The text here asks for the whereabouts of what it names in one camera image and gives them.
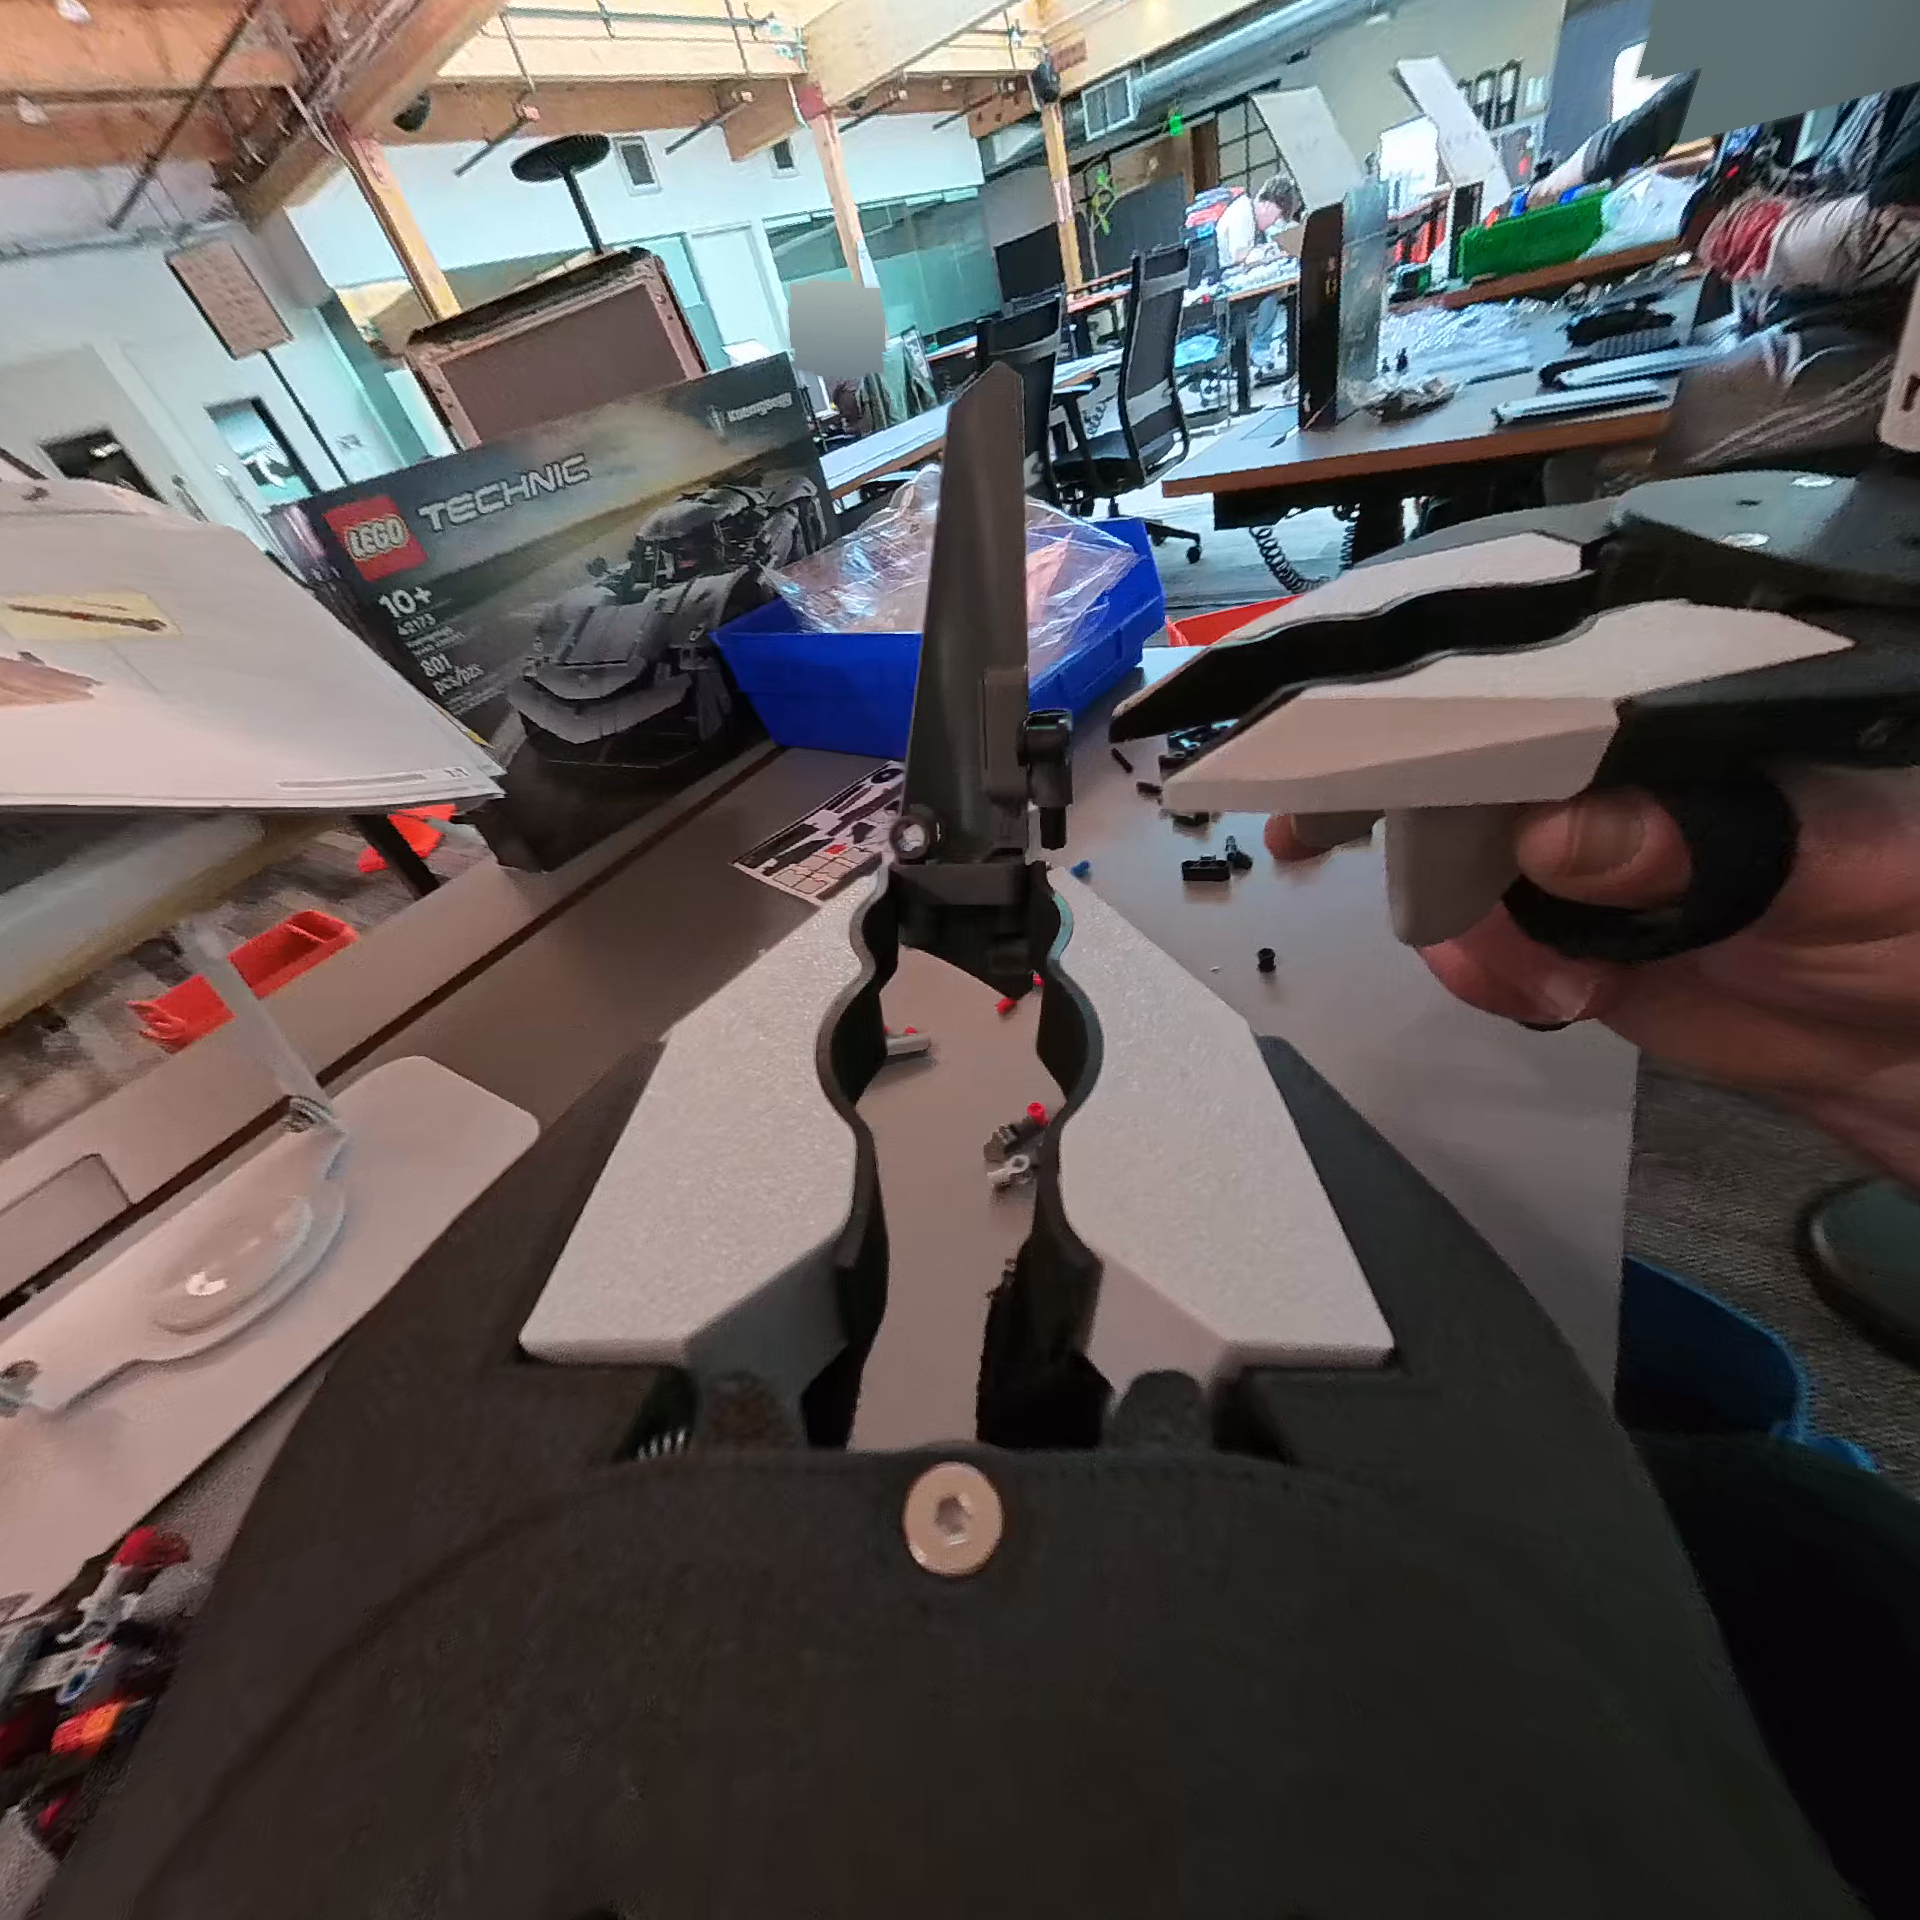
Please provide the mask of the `partly built lego model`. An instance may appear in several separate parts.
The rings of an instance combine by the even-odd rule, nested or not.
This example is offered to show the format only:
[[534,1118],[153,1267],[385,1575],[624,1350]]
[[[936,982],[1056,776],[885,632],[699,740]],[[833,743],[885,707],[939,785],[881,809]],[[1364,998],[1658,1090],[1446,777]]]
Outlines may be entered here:
[[133,1527],[50,1601],[4,1620],[2,1811],[52,1858],[174,1675],[180,1627],[160,1619],[153,1590],[188,1572],[188,1537]]

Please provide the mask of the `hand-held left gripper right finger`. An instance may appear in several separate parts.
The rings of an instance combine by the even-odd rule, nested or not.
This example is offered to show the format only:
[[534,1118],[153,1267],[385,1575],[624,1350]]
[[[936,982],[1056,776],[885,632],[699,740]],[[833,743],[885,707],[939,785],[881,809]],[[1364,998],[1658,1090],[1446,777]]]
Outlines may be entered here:
[[992,1297],[986,1444],[1096,1444],[1149,1376],[1373,1374],[1394,1337],[1254,1031],[1085,882],[1042,872],[1044,1132]]

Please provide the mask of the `black keyboard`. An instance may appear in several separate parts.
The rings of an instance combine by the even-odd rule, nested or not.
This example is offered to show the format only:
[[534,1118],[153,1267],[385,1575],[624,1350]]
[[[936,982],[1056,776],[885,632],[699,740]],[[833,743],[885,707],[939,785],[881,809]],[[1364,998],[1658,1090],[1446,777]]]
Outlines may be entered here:
[[1646,328],[1577,344],[1571,355],[1540,367],[1538,385],[1545,394],[1571,394],[1588,387],[1667,377],[1694,363],[1701,355],[1701,348],[1678,339],[1672,328]]

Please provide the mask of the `orange plastic tray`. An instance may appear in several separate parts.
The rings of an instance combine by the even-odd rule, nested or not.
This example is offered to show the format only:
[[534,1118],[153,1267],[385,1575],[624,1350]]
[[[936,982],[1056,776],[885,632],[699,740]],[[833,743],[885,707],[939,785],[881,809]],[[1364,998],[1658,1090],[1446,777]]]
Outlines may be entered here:
[[[267,1000],[355,945],[360,945],[360,934],[345,919],[320,908],[304,908],[232,950],[229,959],[251,995]],[[153,1000],[133,1000],[128,1010],[137,1036],[169,1055],[184,1052],[232,1020],[201,974]]]

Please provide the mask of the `person's right hand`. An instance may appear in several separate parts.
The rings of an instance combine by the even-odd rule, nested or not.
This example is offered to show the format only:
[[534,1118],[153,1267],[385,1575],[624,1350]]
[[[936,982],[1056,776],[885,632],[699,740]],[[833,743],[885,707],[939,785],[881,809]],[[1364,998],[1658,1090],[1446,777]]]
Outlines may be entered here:
[[1918,772],[1778,776],[1796,859],[1724,945],[1617,967],[1531,942],[1504,908],[1419,950],[1458,1001],[1516,1025],[1597,1023],[1656,1064],[1766,1098],[1918,1187]]

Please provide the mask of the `framed wall board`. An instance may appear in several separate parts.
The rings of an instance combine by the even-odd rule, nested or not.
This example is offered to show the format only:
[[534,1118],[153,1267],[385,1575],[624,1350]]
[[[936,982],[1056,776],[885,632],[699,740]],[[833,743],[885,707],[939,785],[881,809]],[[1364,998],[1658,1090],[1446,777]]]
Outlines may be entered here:
[[270,291],[232,240],[169,251],[163,264],[232,361],[270,355],[294,340]]

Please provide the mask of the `blue bucket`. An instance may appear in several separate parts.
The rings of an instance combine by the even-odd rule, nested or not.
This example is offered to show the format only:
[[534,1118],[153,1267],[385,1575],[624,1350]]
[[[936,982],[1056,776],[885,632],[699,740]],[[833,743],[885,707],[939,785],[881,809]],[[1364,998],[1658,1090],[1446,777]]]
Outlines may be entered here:
[[1812,1376],[1774,1328],[1640,1258],[1620,1272],[1617,1417],[1649,1434],[1765,1435],[1878,1471],[1820,1426]]

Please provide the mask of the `lego instruction booklet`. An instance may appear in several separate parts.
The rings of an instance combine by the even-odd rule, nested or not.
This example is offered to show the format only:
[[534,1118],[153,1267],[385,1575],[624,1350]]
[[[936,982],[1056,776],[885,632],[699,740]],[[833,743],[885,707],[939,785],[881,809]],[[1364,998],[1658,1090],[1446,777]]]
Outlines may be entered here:
[[482,743],[244,535],[118,488],[2,484],[2,802],[492,802]]

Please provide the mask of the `green plastic bin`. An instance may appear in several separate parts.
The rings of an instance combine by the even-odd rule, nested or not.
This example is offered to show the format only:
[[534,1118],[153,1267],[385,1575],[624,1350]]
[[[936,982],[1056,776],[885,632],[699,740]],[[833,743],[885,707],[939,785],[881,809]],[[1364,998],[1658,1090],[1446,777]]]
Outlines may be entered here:
[[1580,190],[1550,206],[1481,223],[1460,233],[1453,278],[1484,281],[1571,264],[1597,246],[1602,209],[1604,187]]

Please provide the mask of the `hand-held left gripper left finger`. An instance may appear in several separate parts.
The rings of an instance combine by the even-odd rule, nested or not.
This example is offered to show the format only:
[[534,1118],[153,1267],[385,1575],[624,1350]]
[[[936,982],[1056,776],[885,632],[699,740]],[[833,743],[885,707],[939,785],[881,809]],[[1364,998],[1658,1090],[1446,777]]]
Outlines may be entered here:
[[753,1376],[845,1444],[886,1300],[874,1135],[886,879],[821,906],[666,1036],[518,1346]]

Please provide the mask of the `sticker sheet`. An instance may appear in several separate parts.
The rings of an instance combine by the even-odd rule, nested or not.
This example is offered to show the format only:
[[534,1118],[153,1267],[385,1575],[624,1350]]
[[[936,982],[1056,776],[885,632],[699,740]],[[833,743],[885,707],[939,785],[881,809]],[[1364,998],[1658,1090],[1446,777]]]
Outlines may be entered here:
[[886,863],[904,777],[906,769],[897,760],[874,767],[739,855],[733,873],[810,906],[834,899]]

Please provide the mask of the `dark upright box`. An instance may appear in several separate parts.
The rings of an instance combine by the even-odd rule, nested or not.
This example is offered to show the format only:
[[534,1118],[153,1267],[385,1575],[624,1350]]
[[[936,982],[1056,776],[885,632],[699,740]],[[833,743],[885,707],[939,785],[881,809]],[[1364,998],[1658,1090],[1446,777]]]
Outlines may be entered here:
[[1366,178],[1339,203],[1308,212],[1293,324],[1301,433],[1333,430],[1373,394],[1387,268],[1387,190],[1380,180]]

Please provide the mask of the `pile of black lego pieces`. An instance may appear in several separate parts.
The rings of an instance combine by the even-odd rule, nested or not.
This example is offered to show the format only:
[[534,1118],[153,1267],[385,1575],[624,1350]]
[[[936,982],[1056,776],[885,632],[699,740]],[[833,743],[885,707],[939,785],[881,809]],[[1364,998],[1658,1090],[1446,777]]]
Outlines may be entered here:
[[1192,889],[1227,887],[1240,873],[1249,873],[1252,868],[1252,855],[1242,848],[1235,834],[1227,834],[1221,848],[1211,848],[1210,834],[1217,823],[1214,811],[1205,807],[1189,807],[1168,798],[1168,783],[1200,762],[1229,731],[1232,722],[1211,722],[1166,734],[1158,745],[1157,772],[1153,777],[1145,776],[1145,748],[1133,745],[1132,751],[1124,751],[1120,743],[1112,740],[1112,758],[1133,783],[1136,794],[1144,801],[1153,801],[1164,823],[1184,839],[1186,852],[1179,863],[1179,876],[1181,884]]

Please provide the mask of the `clear plastic bags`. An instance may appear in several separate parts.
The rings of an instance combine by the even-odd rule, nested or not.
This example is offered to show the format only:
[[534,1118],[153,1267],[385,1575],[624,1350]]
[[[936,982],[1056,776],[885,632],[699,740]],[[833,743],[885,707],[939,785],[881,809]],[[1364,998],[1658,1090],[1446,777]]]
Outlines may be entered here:
[[[928,609],[939,465],[924,465],[853,532],[773,567],[778,596],[813,633],[920,633]],[[1026,632],[1037,649],[1065,644],[1100,594],[1138,553],[1116,535],[1035,499],[1024,504]]]

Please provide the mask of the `grey wedge lego assembly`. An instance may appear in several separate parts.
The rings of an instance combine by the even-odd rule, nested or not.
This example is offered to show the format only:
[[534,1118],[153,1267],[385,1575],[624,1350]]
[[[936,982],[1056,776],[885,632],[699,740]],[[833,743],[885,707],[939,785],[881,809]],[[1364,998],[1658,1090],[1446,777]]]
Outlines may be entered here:
[[1040,817],[1020,762],[1028,703],[1024,408],[1014,371],[950,406],[928,609],[886,899],[904,946],[1026,998],[1046,953]]

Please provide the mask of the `dark round floor base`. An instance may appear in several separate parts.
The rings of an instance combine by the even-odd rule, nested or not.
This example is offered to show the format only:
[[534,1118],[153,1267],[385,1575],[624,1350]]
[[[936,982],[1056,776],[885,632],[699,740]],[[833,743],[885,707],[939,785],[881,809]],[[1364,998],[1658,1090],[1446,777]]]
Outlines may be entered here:
[[1918,1368],[1918,1196],[1888,1177],[1821,1193],[1798,1252],[1818,1297],[1881,1354]]

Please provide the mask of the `dark brown case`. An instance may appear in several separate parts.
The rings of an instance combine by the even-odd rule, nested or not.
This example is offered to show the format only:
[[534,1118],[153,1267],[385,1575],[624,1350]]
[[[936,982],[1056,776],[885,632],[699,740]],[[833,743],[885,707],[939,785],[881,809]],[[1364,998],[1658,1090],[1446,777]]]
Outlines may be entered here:
[[666,264],[643,248],[592,256],[421,328],[400,360],[460,448],[712,371]]

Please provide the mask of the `wooden-top desk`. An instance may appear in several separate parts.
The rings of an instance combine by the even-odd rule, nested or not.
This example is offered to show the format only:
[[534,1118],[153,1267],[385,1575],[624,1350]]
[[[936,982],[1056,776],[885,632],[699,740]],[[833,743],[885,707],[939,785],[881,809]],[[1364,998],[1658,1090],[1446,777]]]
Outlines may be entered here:
[[1411,374],[1445,380],[1442,403],[1396,419],[1361,409],[1313,434],[1299,428],[1299,403],[1265,408],[1172,466],[1164,499],[1206,500],[1219,532],[1278,527],[1297,512],[1347,512],[1353,556],[1366,560],[1402,540],[1411,500],[1464,499],[1486,512],[1556,456],[1659,439],[1688,369],[1544,392],[1540,367],[1571,355],[1563,316],[1544,308],[1478,322],[1491,313],[1481,304],[1450,316],[1468,322],[1450,340],[1453,355],[1434,355],[1434,340],[1414,346]]

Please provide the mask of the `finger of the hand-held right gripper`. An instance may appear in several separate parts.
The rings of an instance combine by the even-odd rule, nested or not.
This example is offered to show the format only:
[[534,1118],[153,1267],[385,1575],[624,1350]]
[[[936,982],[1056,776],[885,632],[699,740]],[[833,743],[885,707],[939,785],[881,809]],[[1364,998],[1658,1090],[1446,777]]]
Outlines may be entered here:
[[1430,556],[1382,560],[1324,583],[1189,649],[1112,718],[1114,739],[1202,727],[1249,729],[1320,689],[1371,686],[1456,656],[1525,652],[1601,611],[1587,550],[1550,535],[1502,535]]
[[1254,694],[1226,681],[1254,665],[1254,644],[1224,640],[1164,680],[1161,729],[1232,720],[1192,769],[1200,807],[1380,817],[1393,929],[1427,950],[1492,912],[1520,873],[1516,815],[1584,791],[1629,699],[1852,649],[1784,614],[1652,601],[1531,647]]

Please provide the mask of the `lego set box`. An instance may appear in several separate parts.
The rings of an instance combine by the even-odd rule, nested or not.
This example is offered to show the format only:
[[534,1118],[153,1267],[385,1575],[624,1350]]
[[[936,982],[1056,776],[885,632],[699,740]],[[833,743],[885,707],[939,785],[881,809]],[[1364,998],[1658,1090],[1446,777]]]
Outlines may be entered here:
[[837,537],[786,360],[272,516],[289,562],[502,769],[474,820],[550,873],[763,740],[718,647]]

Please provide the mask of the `black round ceiling fixture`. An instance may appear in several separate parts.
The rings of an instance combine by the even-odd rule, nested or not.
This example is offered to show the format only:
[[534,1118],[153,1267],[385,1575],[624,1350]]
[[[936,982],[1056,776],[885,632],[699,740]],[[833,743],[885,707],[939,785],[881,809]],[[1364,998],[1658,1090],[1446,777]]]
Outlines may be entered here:
[[513,177],[524,186],[563,186],[582,226],[588,249],[606,256],[609,246],[592,217],[582,177],[613,155],[613,138],[606,132],[556,135],[513,158]]

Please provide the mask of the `blue plastic bin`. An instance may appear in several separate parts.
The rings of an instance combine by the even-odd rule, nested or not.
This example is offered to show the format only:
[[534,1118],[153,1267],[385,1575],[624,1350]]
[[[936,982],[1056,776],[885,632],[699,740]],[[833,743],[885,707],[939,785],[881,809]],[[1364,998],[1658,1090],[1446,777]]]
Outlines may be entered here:
[[[1081,618],[1060,662],[1034,668],[1035,710],[1085,713],[1124,681],[1166,630],[1166,599],[1144,519],[1101,528],[1133,556]],[[757,609],[713,639],[765,734],[786,751],[901,760],[917,694],[914,632],[810,632],[788,604]]]

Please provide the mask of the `white book stand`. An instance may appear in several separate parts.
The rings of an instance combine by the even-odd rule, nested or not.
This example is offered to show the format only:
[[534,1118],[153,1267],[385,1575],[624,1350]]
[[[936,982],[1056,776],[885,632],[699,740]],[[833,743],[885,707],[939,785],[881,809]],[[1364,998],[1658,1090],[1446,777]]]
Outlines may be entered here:
[[4,1620],[49,1602],[320,1362],[537,1138],[400,1058],[328,1092],[205,912],[324,819],[4,817],[4,1025],[174,934],[266,1079],[267,1137],[137,1217],[160,1142],[4,1169]]

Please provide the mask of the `black office chair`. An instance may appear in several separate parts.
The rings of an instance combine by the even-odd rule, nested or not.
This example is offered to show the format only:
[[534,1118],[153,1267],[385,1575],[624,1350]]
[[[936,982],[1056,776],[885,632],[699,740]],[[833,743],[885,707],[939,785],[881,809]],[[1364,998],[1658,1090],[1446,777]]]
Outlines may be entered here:
[[1056,505],[1067,512],[1090,514],[1105,499],[1116,519],[1120,495],[1145,489],[1192,454],[1174,380],[1186,288],[1186,246],[1136,256],[1112,419],[1089,434],[1080,400],[1065,403],[1070,447],[1053,458],[1051,484]]
[[989,369],[1011,369],[1020,377],[1024,408],[1024,458],[1050,458],[1050,425],[1053,414],[1053,380],[1062,348],[1065,291],[1053,288],[986,318],[976,328],[974,369],[982,377]]

